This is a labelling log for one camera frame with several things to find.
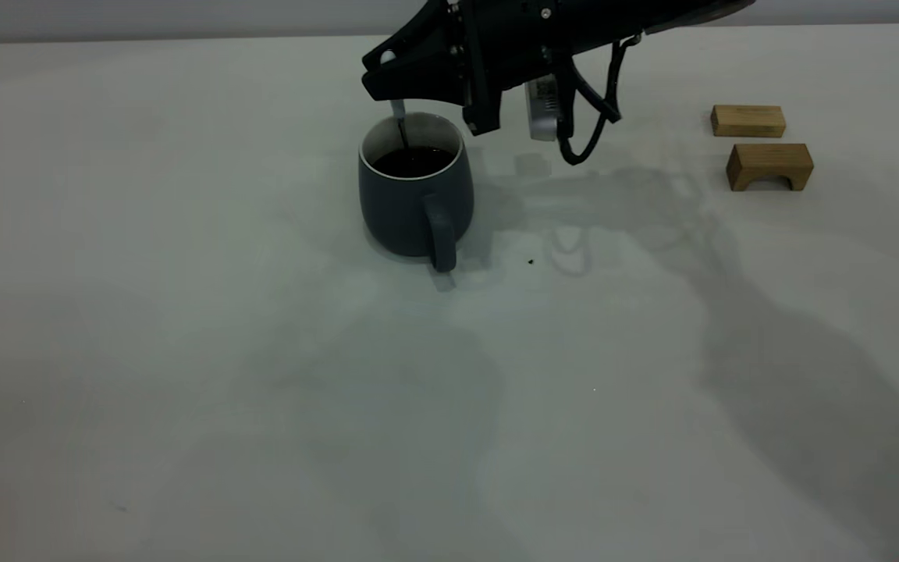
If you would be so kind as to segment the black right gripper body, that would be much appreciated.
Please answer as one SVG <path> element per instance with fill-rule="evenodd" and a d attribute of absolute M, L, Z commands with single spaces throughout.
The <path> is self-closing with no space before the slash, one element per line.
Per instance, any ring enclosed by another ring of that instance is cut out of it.
<path fill-rule="evenodd" d="M 546 75 L 560 55 L 642 32 L 650 8 L 650 1 L 460 1 L 459 100 L 477 100 L 474 52 L 489 91 L 506 91 Z"/>

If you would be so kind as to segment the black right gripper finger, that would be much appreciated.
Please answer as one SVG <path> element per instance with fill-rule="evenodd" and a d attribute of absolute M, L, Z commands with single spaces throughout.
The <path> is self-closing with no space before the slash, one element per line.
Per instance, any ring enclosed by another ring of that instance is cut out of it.
<path fill-rule="evenodd" d="M 463 23 L 450 1 L 425 1 L 399 30 L 375 48 L 375 54 L 456 53 L 463 47 Z"/>
<path fill-rule="evenodd" d="M 381 48 L 361 60 L 361 83 L 377 101 L 428 100 L 461 107 L 471 134 L 500 128 L 502 93 L 493 91 L 481 57 L 456 55 L 450 48 L 415 47 L 386 61 Z"/>

